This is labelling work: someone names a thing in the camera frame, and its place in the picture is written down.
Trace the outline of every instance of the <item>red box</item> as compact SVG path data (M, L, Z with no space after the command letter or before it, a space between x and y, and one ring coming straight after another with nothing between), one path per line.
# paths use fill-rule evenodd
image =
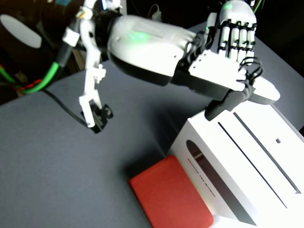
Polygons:
M174 156L129 183L153 228L208 228L213 224L212 214Z

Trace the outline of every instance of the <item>white box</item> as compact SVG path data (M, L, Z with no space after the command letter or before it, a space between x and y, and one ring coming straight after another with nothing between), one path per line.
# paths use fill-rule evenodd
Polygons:
M289 216L295 221L304 212L303 138L283 118L270 105L247 101L211 122L204 112L187 120L170 154L213 214L291 227Z

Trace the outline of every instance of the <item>robotic hand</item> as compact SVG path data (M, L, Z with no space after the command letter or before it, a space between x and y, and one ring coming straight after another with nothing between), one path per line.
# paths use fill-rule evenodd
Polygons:
M254 4L255 0L250 1L250 6L243 0L229 0L222 5L219 14L210 13L206 36L211 34L211 38L214 38L217 27L220 27L219 55L227 56L239 63L245 57L254 56L257 27L257 19L251 8Z
M187 86L211 97L213 101L205 111L208 120L224 110L232 111L245 100L272 104L279 99L274 85L261 77L260 61L253 57L256 18L245 2L231 0L222 6L218 54L208 50L216 32L217 13L209 16L206 32L195 34L138 16L122 16L113 10L93 15L95 2L85 0L82 10L87 13L80 14L87 57L85 91L79 102L88 127L103 128L103 119L111 116L101 106L95 90L95 83L105 76L105 69L99 64L101 50L126 74L163 86ZM260 64L253 73L245 70L251 63Z

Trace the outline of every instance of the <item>table surface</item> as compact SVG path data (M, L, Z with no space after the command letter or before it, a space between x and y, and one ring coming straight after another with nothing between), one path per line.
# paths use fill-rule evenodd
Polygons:
M260 40L256 55L281 93L277 108L299 130L304 78ZM99 134L44 93L0 107L0 227L150 227L128 180L162 159L187 118L210 99L186 87L132 78L110 62L104 66L107 77L97 88L114 118ZM49 90L80 114L83 86L80 72Z

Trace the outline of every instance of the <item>green cable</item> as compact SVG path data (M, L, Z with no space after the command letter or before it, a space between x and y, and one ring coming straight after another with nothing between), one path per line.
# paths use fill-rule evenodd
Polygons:
M47 74L39 84L37 84L32 88L22 90L22 92L25 94L31 94L43 89L52 80L58 69L59 69L59 64L57 62L53 62Z
M34 92L37 92L41 89L43 89L54 77L54 75L56 74L56 72L59 69L59 64L57 62L53 62L53 64L51 65L50 69L48 70L47 74L45 75L45 77L42 79L42 81L35 85L32 88L28 88L25 90L22 90L23 93L25 94L31 94ZM2 76L10 83L16 84L16 81L2 68L0 67L0 74L2 74Z
M260 0L260 1L257 3L256 8L254 9L254 13L257 12L257 9L258 9L258 7L260 6L261 2L262 2L262 0Z

